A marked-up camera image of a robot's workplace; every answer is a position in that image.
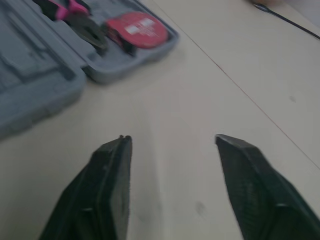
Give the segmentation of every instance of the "pink pliers handle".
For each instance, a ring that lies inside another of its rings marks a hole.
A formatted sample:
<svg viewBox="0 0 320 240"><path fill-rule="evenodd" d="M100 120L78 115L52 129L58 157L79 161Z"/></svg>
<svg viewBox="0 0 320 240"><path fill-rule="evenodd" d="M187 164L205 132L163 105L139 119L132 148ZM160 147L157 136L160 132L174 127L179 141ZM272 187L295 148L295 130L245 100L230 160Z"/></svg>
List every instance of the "pink pliers handle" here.
<svg viewBox="0 0 320 240"><path fill-rule="evenodd" d="M65 0L66 6L73 14L90 15L90 7L82 0Z"/></svg>

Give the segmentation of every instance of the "tape measure label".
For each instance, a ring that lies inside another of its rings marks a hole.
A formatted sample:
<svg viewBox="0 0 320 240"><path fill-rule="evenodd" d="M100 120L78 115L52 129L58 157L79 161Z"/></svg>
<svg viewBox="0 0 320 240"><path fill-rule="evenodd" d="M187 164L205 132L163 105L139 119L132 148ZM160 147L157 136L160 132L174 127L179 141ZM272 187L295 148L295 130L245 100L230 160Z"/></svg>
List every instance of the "tape measure label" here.
<svg viewBox="0 0 320 240"><path fill-rule="evenodd" d="M155 24L154 21L152 21L149 18L144 18L137 23L131 24L125 28L125 30L131 34L135 35L137 33L140 33L142 35L148 35L148 36L154 36L153 33L154 28L152 27Z"/></svg>

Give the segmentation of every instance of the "white label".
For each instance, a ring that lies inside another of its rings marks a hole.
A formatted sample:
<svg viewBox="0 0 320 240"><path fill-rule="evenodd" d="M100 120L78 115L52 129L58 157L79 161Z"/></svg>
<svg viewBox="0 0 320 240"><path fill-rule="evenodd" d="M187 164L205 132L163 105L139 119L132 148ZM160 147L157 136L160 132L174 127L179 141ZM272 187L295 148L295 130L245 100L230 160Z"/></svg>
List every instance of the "white label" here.
<svg viewBox="0 0 320 240"><path fill-rule="evenodd" d="M139 28L134 25L127 26L125 30L131 35L136 34L140 31Z"/></svg>
<svg viewBox="0 0 320 240"><path fill-rule="evenodd" d="M154 21L152 21L151 19L149 18L145 18L143 20L140 21L140 24L144 27L149 27L149 26L152 26L153 24L155 24Z"/></svg>

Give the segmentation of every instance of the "tool case compartment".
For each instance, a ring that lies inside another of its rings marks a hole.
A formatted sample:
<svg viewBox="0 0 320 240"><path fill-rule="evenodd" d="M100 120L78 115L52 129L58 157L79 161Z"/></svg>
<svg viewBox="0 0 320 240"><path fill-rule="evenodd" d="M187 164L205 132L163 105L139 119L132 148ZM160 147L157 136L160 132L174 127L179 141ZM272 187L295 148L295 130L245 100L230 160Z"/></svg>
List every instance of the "tool case compartment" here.
<svg viewBox="0 0 320 240"><path fill-rule="evenodd" d="M68 46L21 3L0 1L0 139L74 102L86 80Z"/></svg>
<svg viewBox="0 0 320 240"><path fill-rule="evenodd" d="M108 50L102 54L96 52L94 47L80 39L72 29L62 21L51 21L42 14L38 5L32 0L23 0L30 9L48 25L66 44L77 54L77 57L86 62L83 71L94 81L107 84L115 79L120 79L137 69L146 62L154 62L168 54L179 41L179 34L156 16L152 11L136 0L85 0L91 8L90 18L99 26L106 20L113 19L125 13L133 11L143 12L157 18L168 31L168 40L155 48L138 48L135 56L125 53L116 43L105 37L108 43ZM64 4L64 0L55 0Z"/></svg>

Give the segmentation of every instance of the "tool case lid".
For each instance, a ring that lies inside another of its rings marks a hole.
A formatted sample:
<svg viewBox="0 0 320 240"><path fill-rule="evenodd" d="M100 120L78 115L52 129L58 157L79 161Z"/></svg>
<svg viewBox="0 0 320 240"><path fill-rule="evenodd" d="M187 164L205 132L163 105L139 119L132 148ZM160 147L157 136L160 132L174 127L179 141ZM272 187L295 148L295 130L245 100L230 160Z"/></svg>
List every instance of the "tool case lid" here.
<svg viewBox="0 0 320 240"><path fill-rule="evenodd" d="M0 1L0 138L81 94L85 63L20 0Z"/></svg>

